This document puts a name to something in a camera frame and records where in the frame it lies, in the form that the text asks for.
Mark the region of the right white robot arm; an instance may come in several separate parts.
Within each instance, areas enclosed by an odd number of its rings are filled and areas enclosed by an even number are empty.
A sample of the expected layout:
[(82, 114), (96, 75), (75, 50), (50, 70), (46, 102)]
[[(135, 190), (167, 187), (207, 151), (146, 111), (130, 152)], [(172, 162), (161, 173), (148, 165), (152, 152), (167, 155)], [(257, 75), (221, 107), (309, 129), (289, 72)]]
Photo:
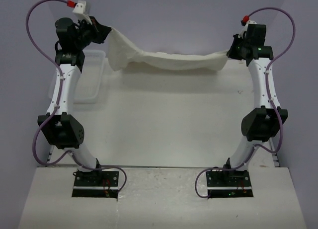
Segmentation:
[(270, 138), (282, 133), (288, 111), (281, 108), (276, 95), (272, 60), (272, 47), (265, 46), (266, 26), (248, 22), (227, 52), (233, 60), (244, 60), (252, 79), (254, 107), (241, 122), (242, 139), (235, 153), (228, 158), (222, 181), (232, 186), (239, 181), (237, 171), (245, 171), (258, 148)]

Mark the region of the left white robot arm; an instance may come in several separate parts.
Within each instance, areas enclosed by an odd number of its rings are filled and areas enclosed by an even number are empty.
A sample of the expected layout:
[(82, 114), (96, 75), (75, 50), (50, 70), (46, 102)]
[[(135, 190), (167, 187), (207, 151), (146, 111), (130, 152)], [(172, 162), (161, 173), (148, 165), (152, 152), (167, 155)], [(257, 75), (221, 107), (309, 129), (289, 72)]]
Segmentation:
[(90, 43), (102, 44), (111, 28), (101, 25), (95, 17), (74, 23), (70, 18), (55, 22), (58, 41), (55, 44), (56, 83), (52, 102), (45, 115), (38, 116), (39, 131), (50, 145), (70, 155), (87, 172), (85, 179), (93, 186), (103, 181), (97, 158), (93, 157), (84, 142), (84, 128), (72, 115), (76, 86), (85, 60), (84, 48)]

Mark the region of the cream white t shirt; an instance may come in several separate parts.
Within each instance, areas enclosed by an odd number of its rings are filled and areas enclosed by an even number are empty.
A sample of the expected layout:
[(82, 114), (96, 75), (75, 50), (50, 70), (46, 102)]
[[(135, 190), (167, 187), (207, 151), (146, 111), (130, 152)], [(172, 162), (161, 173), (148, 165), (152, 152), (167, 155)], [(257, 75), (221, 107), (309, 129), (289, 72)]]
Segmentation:
[(155, 68), (170, 71), (186, 71), (200, 68), (220, 71), (228, 61), (227, 51), (203, 56), (147, 52), (138, 48), (115, 28), (112, 28), (107, 39), (107, 58), (109, 65), (114, 71), (123, 70), (130, 63), (145, 63)]

